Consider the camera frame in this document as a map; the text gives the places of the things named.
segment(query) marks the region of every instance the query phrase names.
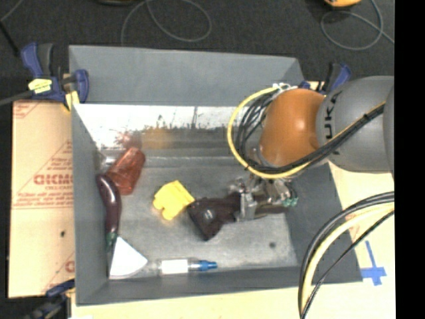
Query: black cord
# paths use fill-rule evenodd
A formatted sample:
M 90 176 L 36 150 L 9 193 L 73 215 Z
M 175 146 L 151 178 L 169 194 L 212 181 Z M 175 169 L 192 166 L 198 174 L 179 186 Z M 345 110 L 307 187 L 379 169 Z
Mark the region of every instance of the black cord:
M 385 216 L 381 217 L 377 222 L 375 222 L 372 226 L 370 226 L 359 238 L 357 238 L 345 251 L 344 253 L 326 270 L 326 272 L 323 273 L 323 275 L 320 277 L 320 279 L 317 281 L 317 284 L 315 285 L 313 291 L 311 292 L 309 298 L 307 299 L 307 302 L 305 303 L 305 307 L 303 311 L 300 313 L 300 318 L 305 319 L 307 316 L 307 313 L 311 307 L 311 304 L 319 291 L 320 286 L 324 283 L 326 276 L 331 272 L 331 270 L 340 263 L 348 253 L 350 253 L 367 235 L 369 235 L 372 231 L 374 231 L 380 224 L 382 224 L 384 221 L 386 221 L 388 218 L 394 215 L 394 211 L 391 211 L 390 213 L 386 214 Z
M 324 224 L 320 230 L 316 233 L 314 238 L 311 240 L 303 258 L 303 262 L 301 264 L 301 270 L 299 274 L 299 285 L 304 284 L 305 271 L 307 270 L 308 264 L 312 258 L 313 253 L 317 249 L 317 247 L 321 244 L 326 236 L 331 232 L 332 228 L 341 220 L 344 220 L 346 216 L 357 212 L 362 209 L 366 209 L 367 207 L 371 207 L 373 205 L 389 203 L 394 201 L 394 192 L 390 191 L 388 193 L 381 193 L 378 195 L 374 195 L 371 197 L 367 197 L 359 202 L 356 202 L 354 205 L 344 209 L 340 213 L 334 215 L 326 224 Z M 298 293 L 298 308 L 301 311 L 302 298 L 301 293 Z

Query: cardboard sheet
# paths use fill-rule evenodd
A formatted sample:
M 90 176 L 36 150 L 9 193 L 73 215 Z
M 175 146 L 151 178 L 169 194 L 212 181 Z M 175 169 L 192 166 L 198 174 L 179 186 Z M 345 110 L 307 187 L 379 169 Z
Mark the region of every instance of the cardboard sheet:
M 13 105 L 9 297 L 43 295 L 74 277 L 70 112 Z

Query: blue clamp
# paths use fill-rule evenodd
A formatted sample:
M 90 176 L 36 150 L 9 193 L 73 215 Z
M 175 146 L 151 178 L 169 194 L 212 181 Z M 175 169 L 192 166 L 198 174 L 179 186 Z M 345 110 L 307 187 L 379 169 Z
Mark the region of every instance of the blue clamp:
M 37 307 L 30 314 L 27 314 L 23 319 L 50 319 L 58 314 L 69 301 L 69 298 L 64 294 L 67 290 L 75 287 L 75 280 L 68 280 L 59 284 L 46 292 L 47 298 L 54 298 Z
M 334 91 L 338 86 L 346 83 L 350 78 L 351 70 L 346 64 L 332 62 L 329 65 L 329 72 L 319 92 L 328 94 Z
M 88 73 L 86 70 L 76 70 L 69 78 L 59 80 L 58 77 L 52 75 L 50 71 L 50 52 L 52 44 L 41 44 L 33 42 L 25 46 L 21 50 L 21 59 L 25 68 L 30 70 L 34 79 L 49 79 L 50 86 L 47 86 L 42 92 L 32 90 L 32 99 L 51 99 L 62 102 L 65 106 L 67 92 L 64 91 L 63 85 L 66 83 L 75 83 L 75 90 L 78 93 L 80 102 L 85 102 L 88 96 L 89 83 Z

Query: yellow tag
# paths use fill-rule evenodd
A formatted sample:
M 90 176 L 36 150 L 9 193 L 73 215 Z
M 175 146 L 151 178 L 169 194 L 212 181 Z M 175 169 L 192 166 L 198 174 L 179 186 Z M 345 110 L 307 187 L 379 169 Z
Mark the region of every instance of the yellow tag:
M 77 91 L 72 91 L 70 93 L 67 93 L 65 95 L 66 98 L 66 104 L 68 106 L 68 109 L 71 111 L 73 104 L 79 104 L 80 103 L 80 97 L 78 97 Z
M 50 90 L 52 81 L 50 79 L 36 78 L 28 84 L 28 88 L 36 94 L 43 93 Z

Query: brown object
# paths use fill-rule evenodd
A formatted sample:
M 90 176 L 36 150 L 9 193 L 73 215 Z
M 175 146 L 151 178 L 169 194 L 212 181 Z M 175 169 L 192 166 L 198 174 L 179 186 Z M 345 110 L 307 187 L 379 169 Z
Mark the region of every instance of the brown object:
M 272 102 L 259 147 L 268 163 L 291 164 L 319 147 L 315 119 L 324 98 L 315 91 L 297 88 L 282 93 Z
M 127 149 L 112 164 L 106 175 L 112 179 L 121 195 L 129 195 L 133 192 L 144 163 L 145 154 L 139 149 L 132 147 Z

